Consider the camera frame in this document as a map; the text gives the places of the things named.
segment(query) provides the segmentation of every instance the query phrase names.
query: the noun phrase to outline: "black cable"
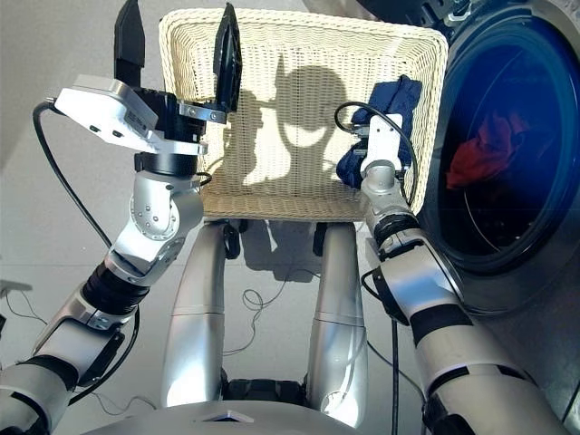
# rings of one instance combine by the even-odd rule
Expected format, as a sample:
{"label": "black cable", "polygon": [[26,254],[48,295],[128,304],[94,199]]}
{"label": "black cable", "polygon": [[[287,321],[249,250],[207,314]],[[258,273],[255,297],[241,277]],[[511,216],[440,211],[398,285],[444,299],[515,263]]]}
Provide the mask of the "black cable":
{"label": "black cable", "polygon": [[43,148],[44,156],[46,156],[46,159],[48,160],[48,163],[51,166],[51,169],[53,170],[54,175],[56,175],[56,178],[58,178],[58,180],[61,182],[61,184],[64,187],[64,190],[66,190],[66,193],[69,194],[69,196],[71,197],[74,204],[76,204],[76,207],[79,208],[82,215],[89,221],[89,223],[91,224],[91,227],[94,228],[94,230],[97,232],[97,234],[102,239],[102,241],[105,243],[105,245],[107,247],[111,247],[111,241],[109,240],[107,235],[104,233],[102,228],[99,226],[99,224],[97,224],[96,220],[94,220],[91,213],[89,212],[89,210],[87,210],[87,208],[84,206],[84,204],[79,199],[79,197],[76,196],[76,193],[74,193],[73,188],[71,188],[71,185],[68,183],[68,181],[64,177],[63,173],[61,172],[60,168],[56,164],[56,160],[54,160],[53,154],[51,153],[51,150],[48,146],[48,142],[46,141],[46,138],[44,137],[43,126],[41,123],[41,114],[44,111],[53,111],[55,113],[60,113],[54,107],[54,103],[50,102],[50,101],[41,102],[33,110],[34,130],[36,131],[36,136],[38,137],[38,141],[40,142],[40,146]]}
{"label": "black cable", "polygon": [[391,435],[397,435],[399,431],[399,336],[397,334],[397,321],[391,319],[392,332],[392,411],[391,411]]}
{"label": "black cable", "polygon": [[28,296],[26,296],[24,294],[24,292],[22,290],[20,290],[20,294],[23,296],[23,298],[26,300],[26,303],[28,304],[28,307],[30,308],[30,312],[33,315],[28,315],[28,314],[22,314],[22,313],[17,313],[14,308],[12,307],[12,305],[10,304],[10,298],[8,297],[8,293],[6,292],[6,304],[8,305],[8,309],[10,310],[10,312],[14,315],[17,315],[18,317],[23,317],[25,319],[34,319],[34,320],[38,320],[39,322],[42,322],[44,324],[44,326],[47,325],[46,321],[36,313],[36,311],[33,309],[33,306],[30,304],[30,300],[28,299]]}
{"label": "black cable", "polygon": [[[33,110],[34,130],[36,131],[36,136],[38,137],[38,141],[40,142],[40,145],[43,148],[44,156],[46,156],[46,159],[48,160],[48,163],[51,166],[51,169],[53,170],[54,175],[56,175],[56,178],[59,179],[59,181],[61,182],[61,184],[64,187],[64,190],[66,190],[66,192],[69,194],[69,196],[71,197],[74,204],[76,204],[76,206],[81,211],[82,215],[89,221],[89,223],[91,224],[91,227],[97,232],[97,234],[99,235],[101,240],[104,242],[106,247],[109,248],[109,247],[111,247],[111,241],[109,240],[109,238],[107,237],[105,232],[102,230],[102,228],[99,226],[97,221],[94,219],[94,217],[92,217],[89,210],[87,210],[87,208],[83,205],[83,203],[79,199],[79,197],[76,196],[76,193],[74,193],[73,188],[71,187],[71,185],[68,183],[68,181],[64,177],[63,173],[61,172],[60,168],[58,167],[58,164],[56,163],[56,160],[54,159],[53,154],[51,153],[51,150],[48,146],[48,142],[46,141],[46,138],[44,137],[43,126],[41,123],[41,115],[44,111],[53,111],[54,113],[61,114],[54,107],[54,103],[52,101],[43,101],[40,104],[38,104]],[[82,399],[82,398],[86,397],[87,395],[91,394],[92,392],[94,392],[97,388],[99,388],[101,385],[103,385],[117,371],[117,369],[119,369],[121,364],[123,364],[123,362],[127,359],[127,356],[129,356],[129,353],[131,352],[131,349],[133,348],[133,345],[135,344],[135,341],[137,340],[137,336],[139,334],[139,324],[140,324],[140,311],[139,311],[139,307],[137,307],[137,310],[135,311],[135,322],[133,324],[133,334],[131,335],[129,344],[127,345],[127,348],[125,349],[125,352],[123,352],[123,354],[121,355],[119,360],[96,383],[94,383],[86,390],[84,390],[84,391],[80,392],[79,394],[77,394],[76,396],[74,396],[69,401],[69,406],[75,404],[80,399]]]}
{"label": "black cable", "polygon": [[334,111],[334,122],[336,123],[336,126],[340,130],[345,131],[347,133],[355,134],[353,130],[344,127],[344,125],[338,119],[338,114],[340,113],[340,111],[342,109],[344,109],[345,107],[350,107],[350,106],[361,107],[361,108],[365,109],[366,111],[369,111],[370,113],[372,113],[374,115],[377,115],[383,121],[388,123],[395,131],[397,131],[397,133],[399,133],[399,135],[401,136],[401,139],[403,140],[403,142],[405,142],[405,145],[407,146],[409,153],[411,155],[411,165],[413,168],[413,182],[411,184],[411,194],[410,194],[409,199],[407,199],[407,194],[406,194],[405,188],[404,188],[404,182],[403,182],[403,185],[401,186],[401,192],[402,192],[402,195],[404,196],[405,200],[407,201],[407,203],[409,205],[411,205],[413,203],[413,201],[415,200],[415,195],[417,192],[417,183],[419,181],[419,170],[417,167],[417,155],[415,154],[415,149],[413,148],[413,144],[411,143],[411,140],[401,130],[401,127],[399,127],[391,118],[386,116],[384,113],[377,111],[370,104],[367,104],[366,102],[360,102],[360,101],[347,101],[336,108],[336,110]]}
{"label": "black cable", "polygon": [[203,187],[206,184],[209,184],[211,182],[211,180],[213,179],[213,177],[211,176],[211,174],[209,172],[196,172],[196,175],[200,175],[200,176],[206,178],[203,181],[199,182],[200,187]]}
{"label": "black cable", "polygon": [[[376,347],[374,347],[374,345],[369,342],[367,340],[367,345],[369,346],[369,349],[371,349],[371,351],[377,355],[377,357],[383,361],[385,364],[387,364],[389,367],[392,368],[392,362],[390,362],[382,353],[380,353]],[[417,392],[417,394],[419,394],[420,396],[420,401],[421,403],[425,403],[425,396],[423,395],[423,390],[421,389],[421,387],[419,386],[418,383],[416,383],[407,373],[405,373],[403,370],[399,370],[399,374],[403,377],[403,379],[405,379],[410,385],[411,387],[413,387],[413,390],[415,390]]]}
{"label": "black cable", "polygon": [[568,414],[570,413],[570,411],[572,410],[572,407],[574,406],[574,402],[575,402],[576,397],[578,396],[578,393],[580,393],[580,380],[578,381],[578,384],[576,385],[576,388],[574,389],[574,393],[572,393],[572,397],[570,398],[570,401],[568,402],[568,404],[565,407],[565,411],[564,411],[564,414],[562,415],[562,420],[561,420],[563,423],[568,418]]}
{"label": "black cable", "polygon": [[76,396],[74,396],[69,401],[69,406],[74,405],[80,399],[83,399],[84,397],[86,397],[89,394],[91,394],[92,392],[94,392],[97,388],[99,388],[101,385],[103,385],[105,382],[107,382],[107,380],[117,371],[117,369],[119,369],[119,367],[121,367],[121,365],[127,359],[127,356],[129,355],[131,349],[133,348],[133,345],[137,341],[137,335],[139,334],[139,323],[140,323],[140,311],[139,311],[139,307],[137,307],[137,310],[135,311],[135,323],[133,325],[133,334],[130,337],[129,344],[127,345],[127,348],[125,349],[125,352],[123,352],[123,355],[121,355],[121,358],[119,358],[119,360],[117,360],[117,362],[111,367],[111,369],[108,372],[106,372],[97,382],[95,382],[93,385],[91,385],[86,390],[83,390],[83,391],[79,392]]}
{"label": "black cable", "polygon": [[369,275],[371,275],[371,274],[372,274],[372,272],[373,272],[373,271],[372,271],[372,270],[370,270],[369,272],[367,272],[366,274],[363,274],[363,275],[361,276],[361,284],[362,284],[362,286],[364,287],[364,289],[365,289],[367,292],[369,292],[369,293],[372,295],[372,297],[374,297],[375,299],[377,299],[377,300],[381,301],[381,297],[379,296],[379,294],[378,294],[378,293],[376,293],[374,290],[372,290],[372,289],[369,287],[369,285],[368,285],[368,284],[366,284],[366,277],[367,277],[367,276],[369,276]]}

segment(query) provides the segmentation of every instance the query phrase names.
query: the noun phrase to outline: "metal bracket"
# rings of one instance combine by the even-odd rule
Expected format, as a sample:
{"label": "metal bracket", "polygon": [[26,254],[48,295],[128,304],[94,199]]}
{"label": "metal bracket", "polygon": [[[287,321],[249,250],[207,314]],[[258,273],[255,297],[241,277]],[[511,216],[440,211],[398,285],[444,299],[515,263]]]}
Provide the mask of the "metal bracket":
{"label": "metal bracket", "polygon": [[227,122],[227,115],[222,111],[216,111],[187,101],[179,101],[178,106],[179,114],[187,116],[188,118],[217,122],[219,124],[225,124]]}
{"label": "metal bracket", "polygon": [[[402,116],[400,114],[389,114],[387,116],[399,127],[402,125]],[[395,170],[401,170],[401,161],[398,157],[400,142],[401,136],[391,125],[380,116],[373,116],[369,124],[369,145],[366,159],[361,163],[361,174],[364,174],[371,163],[378,160],[390,161]]]}

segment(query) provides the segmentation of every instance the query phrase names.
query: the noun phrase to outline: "silver arm segment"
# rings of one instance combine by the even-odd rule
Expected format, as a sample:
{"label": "silver arm segment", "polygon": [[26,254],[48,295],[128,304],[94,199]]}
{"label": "silver arm segment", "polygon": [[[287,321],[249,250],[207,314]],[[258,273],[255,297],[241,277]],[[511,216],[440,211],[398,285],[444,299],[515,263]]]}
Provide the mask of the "silver arm segment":
{"label": "silver arm segment", "polygon": [[356,428],[364,419],[367,390],[366,328],[354,225],[331,224],[324,236],[306,399],[311,408]]}
{"label": "silver arm segment", "polygon": [[107,268],[129,283],[155,284],[203,217],[197,188],[192,179],[138,172],[130,218],[105,257]]}
{"label": "silver arm segment", "polygon": [[380,261],[372,277],[387,314],[413,331],[431,432],[567,433],[530,377],[463,311],[457,275],[402,199],[393,165],[377,160],[363,175]]}

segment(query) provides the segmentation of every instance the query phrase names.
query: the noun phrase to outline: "white wicker basket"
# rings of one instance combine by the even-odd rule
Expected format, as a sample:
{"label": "white wicker basket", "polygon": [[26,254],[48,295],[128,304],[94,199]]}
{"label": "white wicker basket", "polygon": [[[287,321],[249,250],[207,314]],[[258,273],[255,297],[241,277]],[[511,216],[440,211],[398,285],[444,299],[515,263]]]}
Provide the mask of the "white wicker basket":
{"label": "white wicker basket", "polygon": [[[168,92],[214,95],[213,50],[222,9],[172,12],[159,24]],[[411,140],[418,156],[414,212],[421,208],[439,113],[447,43],[435,31],[298,12],[237,9],[243,72],[237,113],[208,124],[213,174],[203,188],[212,218],[360,220],[360,192],[335,166],[356,139],[334,126],[346,101],[367,102],[377,82],[407,74],[423,84]],[[352,111],[345,111],[343,121]],[[407,187],[412,174],[407,174]]]}

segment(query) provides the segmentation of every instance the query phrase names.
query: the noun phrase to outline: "wire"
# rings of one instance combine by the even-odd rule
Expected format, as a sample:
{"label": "wire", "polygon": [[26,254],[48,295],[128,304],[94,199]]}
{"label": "wire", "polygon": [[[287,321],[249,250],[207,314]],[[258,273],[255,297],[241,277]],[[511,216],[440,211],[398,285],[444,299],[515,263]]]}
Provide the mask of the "wire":
{"label": "wire", "polygon": [[[24,298],[24,300],[26,301],[26,303],[28,304],[28,308],[30,308],[30,312],[31,312],[33,315],[27,315],[27,314],[21,314],[21,313],[17,313],[17,312],[16,312],[16,311],[13,309],[13,307],[10,305],[10,299],[8,298],[8,293],[9,293],[9,292],[6,292],[6,294],[5,294],[5,298],[6,298],[6,303],[7,303],[7,305],[8,305],[8,309],[9,309],[9,310],[10,310],[10,311],[11,311],[13,314],[15,314],[15,315],[17,315],[17,316],[19,316],[19,317],[24,317],[24,318],[27,318],[27,319],[34,319],[34,320],[38,320],[38,321],[42,322],[44,325],[47,325],[47,322],[46,322],[46,321],[45,321],[45,320],[44,320],[44,319],[43,319],[43,318],[42,318],[40,315],[38,315],[38,314],[36,313],[36,311],[34,310],[34,308],[33,308],[33,305],[32,305],[32,303],[30,302],[30,299],[28,299],[28,296],[26,296],[26,294],[25,294],[25,293],[24,293],[22,290],[19,290],[19,292],[20,292],[20,294],[23,296],[23,298]],[[94,396],[97,398],[97,400],[99,401],[99,404],[101,405],[102,411],[103,411],[104,413],[106,413],[106,414],[113,415],[113,416],[116,416],[116,415],[121,415],[121,414],[123,414],[124,412],[126,412],[126,411],[129,409],[129,407],[131,406],[131,404],[132,404],[134,401],[143,401],[143,402],[147,403],[147,404],[148,404],[148,405],[149,405],[151,408],[153,408],[154,410],[156,410],[156,409],[157,409],[157,407],[155,406],[155,404],[154,404],[154,403],[153,403],[153,402],[152,402],[150,399],[148,399],[147,397],[144,397],[144,396],[133,396],[133,397],[131,397],[131,398],[130,398],[130,400],[129,400],[129,403],[127,404],[127,406],[125,406],[125,408],[122,408],[122,407],[120,407],[120,406],[119,406],[117,403],[115,403],[115,402],[114,402],[114,401],[113,401],[113,400],[112,400],[110,397],[108,397],[108,396],[107,396],[107,395],[105,395],[105,394],[98,393],[98,392],[91,392],[91,394],[92,394],[92,395],[94,395]],[[117,408],[118,410],[120,410],[121,412],[115,413],[115,412],[112,412],[112,411],[108,411],[108,410],[106,409],[106,407],[104,406],[104,404],[102,403],[102,398],[104,398],[104,399],[106,399],[107,401],[109,401],[110,403],[112,403],[112,405],[113,405],[115,408]]]}
{"label": "wire", "polygon": [[[151,399],[148,399],[145,396],[133,396],[130,398],[129,402],[127,403],[127,405],[125,405],[124,407],[119,406],[117,403],[115,403],[109,396],[102,394],[101,392],[92,392],[91,393],[94,397],[97,398],[97,401],[99,401],[99,404],[101,405],[101,409],[105,414],[109,414],[112,416],[117,416],[117,415],[122,415],[125,412],[127,412],[129,410],[129,408],[131,407],[131,405],[133,404],[134,401],[142,401],[143,403],[147,403],[153,410],[157,409],[157,406],[155,406],[155,403],[153,403],[151,401]],[[114,412],[114,411],[109,411],[107,410],[107,408],[105,407],[105,404],[102,402],[102,399],[105,399],[106,401],[108,401],[109,403],[111,403],[115,408],[117,408],[119,410],[119,412]]]}
{"label": "wire", "polygon": [[[385,364],[387,364],[389,367],[392,367],[392,362],[390,362],[384,355],[382,355],[377,349],[376,347],[374,347],[374,345],[367,341],[366,342],[367,345],[369,346],[369,349],[371,349],[371,351],[377,355],[377,357],[383,361]],[[405,379],[410,385],[411,387],[413,387],[413,390],[415,390],[417,392],[417,394],[419,394],[420,396],[420,401],[421,403],[425,402],[425,396],[423,395],[423,390],[421,389],[421,387],[419,386],[418,383],[416,383],[407,373],[405,373],[402,370],[399,370],[399,374],[403,377],[403,379]]]}
{"label": "wire", "polygon": [[410,194],[409,199],[407,199],[407,194],[405,192],[404,181],[403,181],[403,184],[401,186],[401,193],[404,196],[405,201],[407,201],[407,204],[411,205],[415,201],[415,195],[417,193],[417,184],[419,181],[419,171],[417,168],[417,155],[415,154],[415,149],[413,148],[413,144],[411,143],[411,140],[401,130],[401,127],[399,127],[391,118],[386,116],[384,113],[377,111],[370,104],[367,104],[366,102],[360,102],[360,101],[347,101],[336,108],[336,110],[334,111],[334,122],[336,123],[336,126],[340,130],[346,131],[347,133],[354,134],[353,130],[344,127],[344,125],[338,119],[338,114],[340,113],[340,111],[342,109],[344,109],[345,107],[350,107],[350,106],[362,107],[366,111],[369,111],[370,113],[372,113],[374,115],[377,115],[383,121],[388,123],[395,131],[397,131],[397,133],[399,133],[399,135],[401,136],[401,139],[403,140],[403,142],[405,142],[405,145],[407,146],[409,153],[411,155],[411,165],[412,165],[412,169],[413,169],[413,182],[411,184],[411,194]]}
{"label": "wire", "polygon": [[80,399],[82,399],[82,398],[88,396],[89,394],[91,394],[92,392],[94,392],[97,388],[99,388],[101,385],[103,385],[105,382],[107,382],[107,380],[117,371],[117,369],[119,369],[119,367],[121,367],[121,365],[127,359],[127,356],[129,355],[129,353],[131,352],[133,345],[137,341],[137,336],[139,335],[139,324],[140,324],[140,310],[139,310],[139,307],[137,306],[137,310],[135,310],[135,323],[133,325],[133,334],[130,337],[129,344],[127,345],[127,348],[125,349],[125,352],[123,352],[123,354],[121,355],[119,360],[117,360],[117,362],[111,367],[111,369],[108,372],[106,372],[97,382],[95,382],[89,388],[79,392],[76,396],[74,396],[69,401],[69,406],[74,405]]}
{"label": "wire", "polygon": [[576,388],[574,389],[574,392],[572,393],[572,397],[570,398],[570,401],[568,402],[568,404],[565,407],[565,411],[564,414],[562,415],[562,422],[566,422],[566,419],[568,418],[568,414],[570,413],[570,411],[572,410],[572,407],[574,406],[574,402],[575,399],[578,396],[578,393],[580,393],[580,380],[578,381],[578,384],[576,385]]}
{"label": "wire", "polygon": [[397,321],[391,319],[392,334],[392,411],[391,411],[391,435],[399,432],[399,336],[397,334]]}
{"label": "wire", "polygon": [[[367,284],[366,284],[366,277],[372,274],[372,270],[363,274],[361,276],[361,284],[369,292],[375,299],[381,301],[379,295],[374,292]],[[421,397],[421,402],[425,404],[425,396],[423,395],[423,391],[421,387],[413,381],[407,374],[401,372],[399,370],[399,335],[397,333],[397,321],[391,319],[391,332],[392,332],[392,362],[387,360],[384,356],[382,356],[376,348],[367,341],[368,346],[371,350],[386,364],[392,367],[392,408],[391,408],[391,435],[397,435],[399,431],[399,374],[403,378],[405,378],[409,383],[413,386],[415,391],[417,391]]]}
{"label": "wire", "polygon": [[205,177],[206,179],[204,179],[203,181],[201,181],[199,183],[200,187],[205,186],[206,184],[209,184],[211,182],[211,180],[213,179],[213,177],[211,176],[211,174],[209,172],[196,172],[196,175],[199,175],[201,177]]}
{"label": "wire", "polygon": [[56,175],[56,178],[58,178],[58,180],[61,182],[64,190],[66,190],[66,193],[69,194],[69,196],[71,197],[74,204],[76,204],[76,207],[79,208],[82,215],[89,221],[89,224],[91,224],[91,227],[93,227],[93,229],[97,232],[97,234],[102,239],[104,244],[107,247],[111,247],[111,241],[109,240],[109,238],[107,237],[105,232],[102,230],[102,228],[99,226],[97,221],[94,220],[91,213],[89,212],[89,210],[87,210],[87,208],[84,206],[84,204],[79,199],[79,197],[76,196],[76,193],[74,193],[73,188],[71,188],[71,185],[68,183],[68,181],[64,177],[63,173],[61,172],[60,168],[56,164],[56,160],[54,160],[53,154],[51,153],[51,150],[48,146],[48,142],[46,141],[46,138],[44,137],[43,126],[41,123],[41,114],[44,111],[53,111],[55,113],[60,113],[59,111],[56,110],[56,108],[54,107],[54,103],[51,101],[41,102],[33,110],[34,130],[36,131],[36,136],[38,137],[38,141],[40,142],[40,146],[42,147],[42,149],[44,151],[44,156],[46,156],[46,159],[48,160],[48,164],[51,166],[51,169],[53,170],[54,175]]}
{"label": "wire", "polygon": [[372,290],[372,289],[369,287],[369,285],[368,285],[368,284],[366,284],[366,277],[367,277],[367,276],[369,276],[369,275],[371,275],[371,274],[372,274],[372,272],[373,272],[373,271],[372,271],[372,270],[370,270],[369,272],[367,272],[366,274],[364,274],[364,275],[362,275],[362,276],[361,276],[361,284],[362,284],[362,286],[364,287],[364,289],[365,289],[367,292],[369,292],[369,293],[372,295],[372,297],[374,297],[375,299],[377,299],[377,300],[379,300],[379,301],[381,301],[381,302],[382,302],[382,299],[381,299],[381,297],[379,296],[379,294],[378,294],[378,293],[376,293],[374,290]]}
{"label": "wire", "polygon": [[[20,290],[22,296],[24,296],[24,299],[26,299],[26,301],[28,302],[28,306],[30,306],[30,301],[28,300],[28,297],[22,293],[22,290]],[[10,298],[8,297],[8,292],[6,293],[6,304],[8,305],[8,309],[10,310],[10,312],[14,315],[17,315],[18,317],[23,317],[25,319],[34,319],[34,320],[38,320],[39,322],[42,322],[44,324],[44,326],[47,325],[46,321],[40,317],[37,313],[34,312],[34,310],[32,309],[32,307],[30,308],[30,311],[33,315],[29,315],[29,314],[22,314],[22,313],[17,313],[14,308],[12,307],[12,305],[10,304]]]}
{"label": "wire", "polygon": [[[244,293],[242,293],[242,303],[244,304],[244,306],[248,310],[255,312],[254,316],[252,317],[252,321],[250,322],[250,329],[252,330],[252,336],[250,337],[248,342],[246,344],[244,344],[243,346],[238,347],[236,349],[231,349],[229,351],[224,351],[223,352],[224,356],[235,355],[236,353],[240,353],[252,345],[252,343],[256,339],[257,319],[259,319],[262,312],[282,294],[282,291],[284,290],[286,283],[290,279],[290,276],[295,274],[296,272],[307,272],[310,275],[315,276],[318,279],[320,279],[320,275],[313,272],[312,270],[304,269],[304,268],[290,269],[284,278],[284,282],[282,283],[282,285],[280,285],[280,289],[277,291],[277,293],[271,299],[269,299],[265,302],[264,302],[264,298],[262,297],[262,295],[259,294],[253,288],[248,288],[248,289],[244,290]],[[256,297],[257,301],[253,301],[252,299],[250,299],[249,295],[254,295]]]}

